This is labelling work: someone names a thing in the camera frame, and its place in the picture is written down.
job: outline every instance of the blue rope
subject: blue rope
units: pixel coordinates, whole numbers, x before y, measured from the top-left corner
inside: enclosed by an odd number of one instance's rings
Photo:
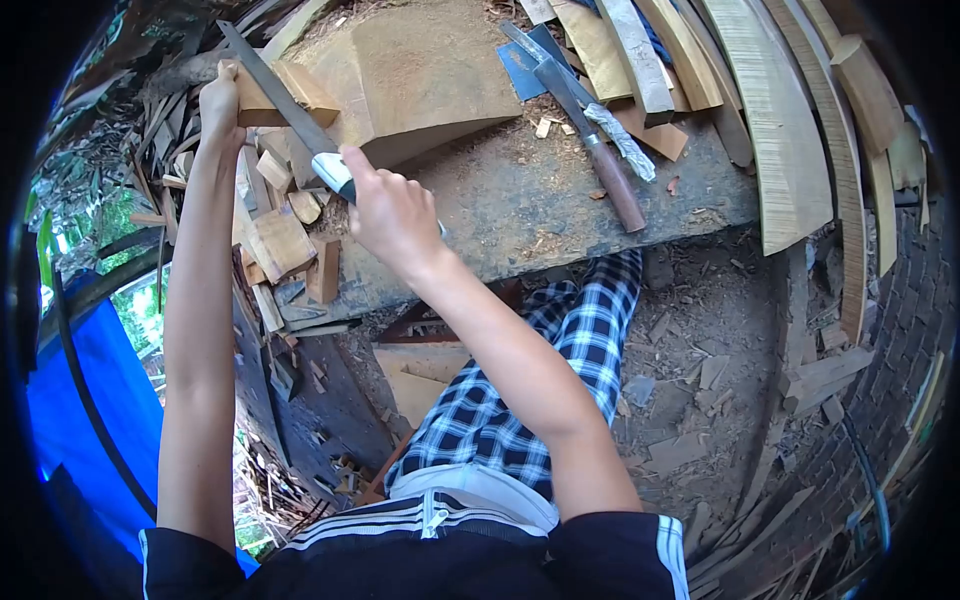
[[[597,4],[594,0],[573,0],[577,4],[582,4],[585,7],[593,11],[597,16],[600,15],[600,10],[597,9]],[[657,32],[650,27],[650,23],[647,22],[647,17],[643,16],[643,13],[640,12],[640,9],[634,5],[636,13],[640,15],[640,22],[643,23],[643,29],[647,30],[647,36],[650,37],[650,43],[653,44],[654,50],[660,55],[660,58],[663,59],[665,64],[673,64],[673,61],[670,59],[670,54],[666,51],[666,48],[663,47],[663,44],[660,43],[660,38],[657,37]]]

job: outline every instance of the chisel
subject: chisel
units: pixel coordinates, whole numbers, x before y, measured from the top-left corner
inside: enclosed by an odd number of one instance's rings
[[[560,106],[566,111],[577,128],[580,138],[584,140],[587,146],[587,152],[590,160],[593,162],[593,169],[600,178],[600,183],[607,190],[607,196],[613,203],[613,209],[616,215],[620,217],[620,223],[628,233],[637,231],[646,227],[647,222],[643,217],[643,209],[634,196],[634,190],[627,181],[627,177],[616,162],[616,156],[607,144],[600,140],[597,130],[587,120],[584,112],[577,105],[573,91],[564,80],[564,68],[561,67],[552,58],[541,62],[534,75],[546,87],[547,91],[553,94]]]

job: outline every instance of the hand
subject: hand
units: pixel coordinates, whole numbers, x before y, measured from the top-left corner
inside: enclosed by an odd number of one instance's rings
[[[353,237],[408,283],[432,268],[447,251],[433,194],[402,175],[373,170],[359,148],[344,146],[340,154],[356,185],[357,204],[349,208]]]
[[[200,91],[201,142],[224,144],[226,150],[240,152],[247,131],[237,126],[240,95],[233,80],[236,75],[236,64],[218,64],[217,79]]]

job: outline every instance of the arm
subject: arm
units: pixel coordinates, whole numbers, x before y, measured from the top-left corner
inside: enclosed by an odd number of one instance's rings
[[[233,554],[233,331],[230,233],[237,155],[235,67],[200,94],[204,128],[190,173],[163,325],[167,401],[156,525]]]
[[[430,304],[469,348],[514,415],[550,451],[561,519],[640,511],[610,429],[580,377],[440,239],[433,194],[343,149],[354,237]]]

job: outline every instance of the zipper pull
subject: zipper pull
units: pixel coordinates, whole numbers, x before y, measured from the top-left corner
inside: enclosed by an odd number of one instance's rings
[[[428,538],[433,538],[437,534],[437,528],[440,527],[441,523],[450,516],[450,512],[447,509],[440,509],[437,511],[433,518],[430,519],[430,522],[423,526],[423,533],[420,535],[421,540],[426,540]]]

